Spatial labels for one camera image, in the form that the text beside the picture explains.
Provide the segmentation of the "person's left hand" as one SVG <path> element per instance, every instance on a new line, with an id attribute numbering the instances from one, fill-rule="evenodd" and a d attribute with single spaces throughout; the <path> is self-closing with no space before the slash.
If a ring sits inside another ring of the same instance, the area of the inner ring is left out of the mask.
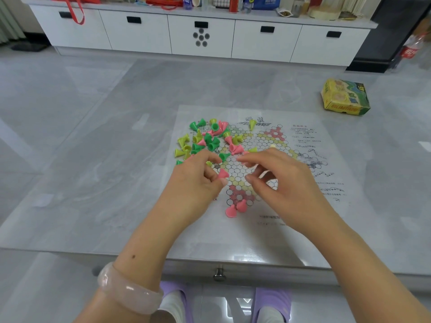
<path id="1" fill-rule="evenodd" d="M 216 153 L 203 150 L 176 165 L 154 205 L 153 210 L 178 231 L 197 221 L 214 200 L 207 197 L 203 184 L 218 173 L 207 162 L 220 164 L 222 160 Z"/>

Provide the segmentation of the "person's right hand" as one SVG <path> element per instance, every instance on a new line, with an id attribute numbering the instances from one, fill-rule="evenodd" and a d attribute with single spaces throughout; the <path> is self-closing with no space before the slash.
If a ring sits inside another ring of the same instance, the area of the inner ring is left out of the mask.
<path id="1" fill-rule="evenodd" d="M 329 226 L 339 218 L 306 164 L 277 148 L 249 152 L 237 161 L 254 168 L 251 174 L 260 178 L 274 174 L 267 184 L 275 190 L 275 199 L 264 201 L 297 232 L 309 236 L 317 226 Z"/>

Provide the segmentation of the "person's left forearm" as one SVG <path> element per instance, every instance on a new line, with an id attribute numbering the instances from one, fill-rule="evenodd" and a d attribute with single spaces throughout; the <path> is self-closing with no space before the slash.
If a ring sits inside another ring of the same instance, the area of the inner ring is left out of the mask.
<path id="1" fill-rule="evenodd" d="M 157 323 L 163 266 L 182 232 L 152 209 L 101 272 L 98 290 L 73 323 Z"/>

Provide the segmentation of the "person's right forearm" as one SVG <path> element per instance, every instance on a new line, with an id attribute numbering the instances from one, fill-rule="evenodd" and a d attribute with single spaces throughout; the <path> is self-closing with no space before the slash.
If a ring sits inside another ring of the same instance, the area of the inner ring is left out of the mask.
<path id="1" fill-rule="evenodd" d="M 431 312 L 336 212 L 300 218 L 297 230 L 331 266 L 357 323 L 431 323 Z"/>

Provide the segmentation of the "pile of coloured cone pieces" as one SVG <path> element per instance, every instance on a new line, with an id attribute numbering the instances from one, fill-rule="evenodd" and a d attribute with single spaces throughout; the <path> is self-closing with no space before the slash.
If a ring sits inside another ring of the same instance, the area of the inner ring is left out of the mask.
<path id="1" fill-rule="evenodd" d="M 247 121 L 244 124 L 245 128 L 240 127 L 240 123 L 229 124 L 216 118 L 191 122 L 188 131 L 174 139 L 175 164 L 184 163 L 204 149 L 217 153 L 223 163 L 234 155 L 257 152 L 259 147 L 254 146 L 253 140 L 260 135 L 248 130 L 253 129 L 257 122 L 251 120 L 251 124 Z"/>

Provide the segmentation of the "printed checkers board sheet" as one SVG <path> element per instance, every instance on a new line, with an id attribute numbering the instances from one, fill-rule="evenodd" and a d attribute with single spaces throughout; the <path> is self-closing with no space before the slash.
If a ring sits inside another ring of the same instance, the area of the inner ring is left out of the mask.
<path id="1" fill-rule="evenodd" d="M 305 163 L 331 206 L 353 226 L 359 219 L 373 218 L 375 212 L 363 195 L 351 170 L 321 121 L 313 113 L 272 110 L 229 109 L 181 105 L 172 128 L 163 184 L 175 165 L 174 139 L 188 131 L 191 122 L 216 118 L 245 128 L 247 121 L 257 124 L 248 129 L 260 135 L 253 140 L 262 151 L 271 146 Z M 329 268 L 316 247 L 303 235 L 289 228 L 256 195 L 245 176 L 252 172 L 237 161 L 237 155 L 221 165 L 229 173 L 229 183 L 194 224 L 180 234 L 169 252 L 170 258 L 252 262 L 280 266 Z M 228 218 L 226 209 L 245 199 L 248 209 Z"/>

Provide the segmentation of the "purple slipper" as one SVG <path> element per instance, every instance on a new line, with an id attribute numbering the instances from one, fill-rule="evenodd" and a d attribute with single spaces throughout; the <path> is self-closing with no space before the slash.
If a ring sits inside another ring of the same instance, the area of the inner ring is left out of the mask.
<path id="1" fill-rule="evenodd" d="M 175 291 L 175 290 L 180 290 L 184 293 L 183 302 L 184 302 L 185 307 L 186 307 L 186 320 L 187 320 L 187 323 L 194 323 L 192 308 L 191 308 L 191 302 L 190 302 L 190 296 L 189 296 L 187 286 L 185 284 L 181 284 L 179 282 L 161 281 L 160 282 L 160 288 L 162 289 L 162 291 L 164 293 L 163 298 L 168 293 Z"/>
<path id="2" fill-rule="evenodd" d="M 264 306 L 273 307 L 283 313 L 284 316 L 287 316 L 287 314 L 290 315 L 292 306 L 290 291 L 285 289 L 256 288 L 252 305 L 252 323 L 256 322 L 257 313 Z"/>

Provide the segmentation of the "yellow green game box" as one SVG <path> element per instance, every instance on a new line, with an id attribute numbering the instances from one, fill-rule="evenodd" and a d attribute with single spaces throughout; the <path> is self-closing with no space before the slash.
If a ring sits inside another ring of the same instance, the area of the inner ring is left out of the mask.
<path id="1" fill-rule="evenodd" d="M 321 97 L 325 110 L 362 116 L 371 109 L 363 83 L 329 78 Z"/>

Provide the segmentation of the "white sock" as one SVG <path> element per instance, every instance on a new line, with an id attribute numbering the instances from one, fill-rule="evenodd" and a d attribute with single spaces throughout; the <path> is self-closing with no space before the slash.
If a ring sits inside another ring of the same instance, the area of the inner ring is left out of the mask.
<path id="1" fill-rule="evenodd" d="M 258 311 L 255 323 L 288 323 L 289 320 L 289 314 L 284 316 L 283 313 L 277 309 L 270 306 L 264 306 Z"/>
<path id="2" fill-rule="evenodd" d="M 163 298 L 157 312 L 157 323 L 187 323 L 183 296 L 182 291 L 175 290 Z"/>

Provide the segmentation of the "white drawer cabinet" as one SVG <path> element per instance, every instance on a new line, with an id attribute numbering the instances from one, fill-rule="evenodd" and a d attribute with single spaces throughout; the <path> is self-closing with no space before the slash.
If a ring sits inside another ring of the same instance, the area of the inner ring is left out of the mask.
<path id="1" fill-rule="evenodd" d="M 83 4 L 81 12 L 76 3 L 21 1 L 62 55 L 97 50 L 347 67 L 378 26 L 367 19 L 321 21 L 275 11 L 167 11 L 109 2 Z"/>

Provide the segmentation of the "blue box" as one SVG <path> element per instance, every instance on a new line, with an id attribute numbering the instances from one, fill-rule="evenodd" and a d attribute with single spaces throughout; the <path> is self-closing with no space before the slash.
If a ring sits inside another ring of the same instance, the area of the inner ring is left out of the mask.
<path id="1" fill-rule="evenodd" d="M 253 10 L 275 10 L 279 7 L 281 0 L 244 0 L 250 4 Z"/>

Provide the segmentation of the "red plastic bag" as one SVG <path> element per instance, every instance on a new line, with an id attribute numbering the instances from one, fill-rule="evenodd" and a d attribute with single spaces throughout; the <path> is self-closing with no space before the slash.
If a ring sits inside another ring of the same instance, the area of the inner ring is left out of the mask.
<path id="1" fill-rule="evenodd" d="M 183 6 L 183 0 L 145 0 L 147 5 L 159 6 L 163 10 L 175 10 Z"/>

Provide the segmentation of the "red label soda bottle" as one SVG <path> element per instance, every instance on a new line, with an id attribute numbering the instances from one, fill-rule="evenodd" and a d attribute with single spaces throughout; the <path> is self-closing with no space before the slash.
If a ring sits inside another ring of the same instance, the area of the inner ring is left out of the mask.
<path id="1" fill-rule="evenodd" d="M 403 45 L 400 57 L 401 59 L 412 59 L 425 44 L 426 37 L 430 32 L 420 33 L 418 35 L 412 34 Z"/>

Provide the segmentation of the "black furniture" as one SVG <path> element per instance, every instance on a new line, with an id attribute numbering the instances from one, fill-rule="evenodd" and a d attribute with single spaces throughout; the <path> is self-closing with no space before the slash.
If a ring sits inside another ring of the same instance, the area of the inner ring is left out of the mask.
<path id="1" fill-rule="evenodd" d="M 377 28 L 369 32 L 346 70 L 386 72 L 429 10 L 431 0 L 382 0 L 371 18 Z"/>

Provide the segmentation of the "black floor mat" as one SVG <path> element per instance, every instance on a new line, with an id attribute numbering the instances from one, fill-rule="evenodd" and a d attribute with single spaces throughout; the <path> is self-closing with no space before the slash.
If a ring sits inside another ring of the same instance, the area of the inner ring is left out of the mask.
<path id="1" fill-rule="evenodd" d="M 29 41 L 21 41 L 14 43 L 10 46 L 10 49 L 18 52 L 41 52 L 48 48 L 49 45 L 42 43 L 32 43 Z"/>

